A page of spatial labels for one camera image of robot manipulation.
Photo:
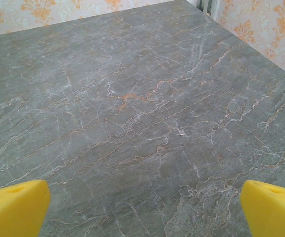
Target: marble surface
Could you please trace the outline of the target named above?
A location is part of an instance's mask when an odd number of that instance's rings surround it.
[[[46,179],[41,237],[249,237],[285,187],[285,72],[186,1],[0,36],[0,187]]]

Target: orange damask wallpaper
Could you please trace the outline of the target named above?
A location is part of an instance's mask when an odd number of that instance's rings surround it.
[[[216,20],[285,70],[285,0],[221,0]]]
[[[171,0],[0,0],[0,34]]]

